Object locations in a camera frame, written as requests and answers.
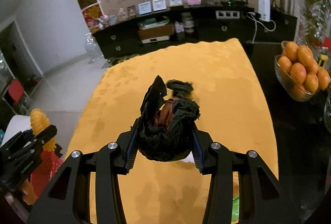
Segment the yellow foam fruit net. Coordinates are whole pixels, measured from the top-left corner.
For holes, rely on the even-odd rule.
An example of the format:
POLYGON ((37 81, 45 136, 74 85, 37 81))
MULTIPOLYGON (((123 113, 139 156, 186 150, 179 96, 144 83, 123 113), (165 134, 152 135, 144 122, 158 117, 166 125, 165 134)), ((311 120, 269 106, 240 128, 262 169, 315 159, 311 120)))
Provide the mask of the yellow foam fruit net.
MULTIPOLYGON (((50 121, 46 114, 39 108, 34 108, 30 112, 30 126, 34 136, 37 136, 50 126, 50 121)), ((45 151, 55 151, 56 140, 53 137, 50 141, 44 144, 43 149, 45 151)))

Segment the black plastic bag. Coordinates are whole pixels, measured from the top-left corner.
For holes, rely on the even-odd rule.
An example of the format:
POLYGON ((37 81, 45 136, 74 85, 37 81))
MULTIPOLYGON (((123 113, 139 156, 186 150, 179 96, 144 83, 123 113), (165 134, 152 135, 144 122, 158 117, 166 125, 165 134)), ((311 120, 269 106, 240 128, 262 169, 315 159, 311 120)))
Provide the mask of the black plastic bag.
POLYGON ((173 97, 162 77, 156 76, 140 108, 140 153, 159 162, 186 158, 191 152, 190 132, 199 116, 200 107, 191 96, 173 97))

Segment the small black crumpled trash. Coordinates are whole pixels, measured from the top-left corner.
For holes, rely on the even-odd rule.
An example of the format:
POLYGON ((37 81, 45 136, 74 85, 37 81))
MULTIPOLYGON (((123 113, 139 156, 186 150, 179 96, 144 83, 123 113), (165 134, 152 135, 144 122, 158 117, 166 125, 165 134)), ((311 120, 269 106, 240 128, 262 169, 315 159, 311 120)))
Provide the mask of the small black crumpled trash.
POLYGON ((193 86, 189 82, 183 82, 178 80, 170 80, 166 82, 166 87, 172 90, 172 96, 178 98, 186 98, 191 96, 194 90, 193 86))

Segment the green wrapper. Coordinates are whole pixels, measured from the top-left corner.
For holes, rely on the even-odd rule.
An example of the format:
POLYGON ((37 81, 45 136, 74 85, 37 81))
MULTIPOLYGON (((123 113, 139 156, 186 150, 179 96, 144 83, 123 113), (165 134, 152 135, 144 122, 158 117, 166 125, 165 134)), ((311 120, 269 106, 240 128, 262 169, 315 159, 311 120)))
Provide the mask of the green wrapper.
POLYGON ((232 199, 232 218, 231 222, 237 223, 239 220, 239 212, 240 212, 240 197, 234 196, 232 199))

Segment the red plastic basket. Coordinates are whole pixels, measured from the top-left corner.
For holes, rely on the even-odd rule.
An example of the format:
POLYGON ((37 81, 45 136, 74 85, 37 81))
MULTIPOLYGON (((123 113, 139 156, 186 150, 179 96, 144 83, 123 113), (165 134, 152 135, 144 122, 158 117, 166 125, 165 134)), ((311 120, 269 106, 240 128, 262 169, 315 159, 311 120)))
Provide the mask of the red plastic basket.
POLYGON ((42 163, 33 171, 30 177, 30 182, 37 198, 40 197, 47 184, 63 163, 54 151, 43 151, 40 157, 42 163))

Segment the red chair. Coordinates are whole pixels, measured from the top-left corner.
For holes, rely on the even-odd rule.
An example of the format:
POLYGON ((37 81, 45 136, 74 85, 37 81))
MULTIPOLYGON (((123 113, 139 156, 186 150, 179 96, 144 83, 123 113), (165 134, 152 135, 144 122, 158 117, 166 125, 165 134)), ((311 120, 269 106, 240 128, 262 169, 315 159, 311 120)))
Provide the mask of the red chair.
POLYGON ((17 78, 13 79, 9 85, 8 94, 12 98, 14 105, 18 104, 21 97, 24 95, 24 88, 17 78))

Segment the yellow table cloth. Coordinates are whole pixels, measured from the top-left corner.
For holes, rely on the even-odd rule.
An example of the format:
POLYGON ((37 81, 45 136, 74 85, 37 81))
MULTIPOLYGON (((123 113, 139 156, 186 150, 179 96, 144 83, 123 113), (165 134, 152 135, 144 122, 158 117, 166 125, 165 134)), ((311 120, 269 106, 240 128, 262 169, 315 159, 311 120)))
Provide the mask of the yellow table cloth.
POLYGON ((268 105, 238 39, 170 46, 109 68, 68 149, 96 152, 136 119, 141 147, 118 178, 127 223, 202 222, 210 176, 185 162, 194 128, 231 151, 258 152, 279 173, 268 105))

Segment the glass bowl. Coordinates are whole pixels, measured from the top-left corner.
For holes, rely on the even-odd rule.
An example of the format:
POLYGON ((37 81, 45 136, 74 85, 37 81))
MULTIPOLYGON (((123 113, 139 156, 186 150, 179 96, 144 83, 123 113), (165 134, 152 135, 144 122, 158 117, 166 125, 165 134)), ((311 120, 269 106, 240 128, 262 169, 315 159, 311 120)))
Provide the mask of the glass bowl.
POLYGON ((287 73, 278 63, 278 59, 281 57, 281 54, 277 55, 274 59, 274 69, 276 76, 282 87, 286 92, 295 100, 299 102, 305 102, 310 100, 313 96, 317 95, 320 92, 320 89, 317 89, 315 93, 309 92, 307 89, 304 89, 303 86, 299 86, 291 78, 289 73, 287 73))

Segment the clear water jug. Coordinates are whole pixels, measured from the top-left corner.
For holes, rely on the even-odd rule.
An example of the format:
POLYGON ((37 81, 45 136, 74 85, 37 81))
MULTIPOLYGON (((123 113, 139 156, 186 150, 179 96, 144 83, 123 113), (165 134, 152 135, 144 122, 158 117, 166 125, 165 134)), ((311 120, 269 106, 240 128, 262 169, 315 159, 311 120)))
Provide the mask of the clear water jug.
POLYGON ((99 45, 91 33, 85 35, 84 48, 90 58, 89 63, 95 63, 102 58, 102 53, 100 52, 99 45))

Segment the orange fruit front left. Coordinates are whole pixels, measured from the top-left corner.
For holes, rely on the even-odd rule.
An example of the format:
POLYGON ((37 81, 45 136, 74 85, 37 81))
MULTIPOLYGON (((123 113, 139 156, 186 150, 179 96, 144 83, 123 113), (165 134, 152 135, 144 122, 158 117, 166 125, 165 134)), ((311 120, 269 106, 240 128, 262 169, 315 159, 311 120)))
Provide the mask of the orange fruit front left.
POLYGON ((301 63, 294 63, 291 67, 290 77, 296 84, 303 84, 306 79, 306 69, 301 63))

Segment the orange fruit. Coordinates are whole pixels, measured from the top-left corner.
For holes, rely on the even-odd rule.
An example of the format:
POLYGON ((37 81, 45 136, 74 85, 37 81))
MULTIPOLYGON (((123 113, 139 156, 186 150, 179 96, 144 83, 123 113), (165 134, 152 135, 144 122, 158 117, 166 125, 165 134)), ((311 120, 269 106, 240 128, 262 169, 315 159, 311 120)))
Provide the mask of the orange fruit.
POLYGON ((296 84, 303 84, 306 79, 306 69, 301 63, 294 63, 291 67, 290 77, 296 84))
POLYGON ((292 62, 298 59, 299 46, 295 42, 287 42, 285 45, 285 54, 292 62))

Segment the orange fruit top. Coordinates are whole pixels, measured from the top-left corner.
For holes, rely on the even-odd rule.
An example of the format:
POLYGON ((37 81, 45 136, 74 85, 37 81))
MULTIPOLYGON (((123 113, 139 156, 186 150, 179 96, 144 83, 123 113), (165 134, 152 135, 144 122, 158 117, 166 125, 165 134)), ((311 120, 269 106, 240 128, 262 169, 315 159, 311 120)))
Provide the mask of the orange fruit top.
POLYGON ((298 59, 299 46, 295 42, 287 42, 285 45, 285 54, 292 62, 298 59))

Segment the red festive poster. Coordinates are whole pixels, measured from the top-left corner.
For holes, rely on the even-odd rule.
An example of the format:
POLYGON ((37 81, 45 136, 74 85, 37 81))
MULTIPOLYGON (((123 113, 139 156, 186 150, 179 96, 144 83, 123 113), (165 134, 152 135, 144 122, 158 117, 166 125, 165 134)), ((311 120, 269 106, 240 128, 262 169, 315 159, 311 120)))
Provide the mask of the red festive poster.
POLYGON ((87 6, 86 8, 83 8, 81 11, 84 17, 84 20, 86 22, 86 25, 89 29, 89 31, 93 34, 100 30, 99 28, 99 22, 97 19, 99 19, 103 12, 101 10, 100 4, 95 3, 92 5, 87 6))

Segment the black tv cabinet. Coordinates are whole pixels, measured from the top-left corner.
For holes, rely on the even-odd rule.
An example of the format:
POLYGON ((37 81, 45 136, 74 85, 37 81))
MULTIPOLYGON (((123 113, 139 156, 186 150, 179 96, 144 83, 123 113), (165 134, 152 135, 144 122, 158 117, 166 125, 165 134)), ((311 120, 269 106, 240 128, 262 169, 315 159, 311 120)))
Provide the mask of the black tv cabinet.
POLYGON ((143 55, 186 42, 294 40, 296 17, 272 10, 269 22, 259 18, 248 6, 177 6, 111 25, 93 36, 107 59, 143 55))

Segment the white router box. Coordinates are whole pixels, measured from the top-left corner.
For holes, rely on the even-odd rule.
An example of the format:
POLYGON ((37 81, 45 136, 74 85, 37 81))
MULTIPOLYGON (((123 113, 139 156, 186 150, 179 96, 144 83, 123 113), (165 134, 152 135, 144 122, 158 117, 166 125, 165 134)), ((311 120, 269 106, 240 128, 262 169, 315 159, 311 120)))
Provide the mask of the white router box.
POLYGON ((270 21, 270 0, 258 0, 258 13, 261 21, 270 21))

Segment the picture frame blue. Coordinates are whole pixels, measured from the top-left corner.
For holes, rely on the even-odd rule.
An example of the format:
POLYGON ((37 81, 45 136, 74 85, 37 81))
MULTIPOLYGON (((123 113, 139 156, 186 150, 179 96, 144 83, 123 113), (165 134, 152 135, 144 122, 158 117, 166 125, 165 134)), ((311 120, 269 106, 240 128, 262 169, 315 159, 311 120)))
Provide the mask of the picture frame blue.
POLYGON ((139 15, 149 14, 152 12, 151 1, 142 2, 138 5, 139 15))

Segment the picture frame white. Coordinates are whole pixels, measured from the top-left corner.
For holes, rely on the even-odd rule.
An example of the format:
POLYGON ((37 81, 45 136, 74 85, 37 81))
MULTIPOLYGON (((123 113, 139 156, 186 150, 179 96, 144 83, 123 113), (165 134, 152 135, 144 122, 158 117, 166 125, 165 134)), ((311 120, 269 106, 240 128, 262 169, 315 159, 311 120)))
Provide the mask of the picture frame white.
POLYGON ((154 12, 158 12, 158 11, 167 9, 166 0, 153 0, 152 6, 153 6, 154 12))

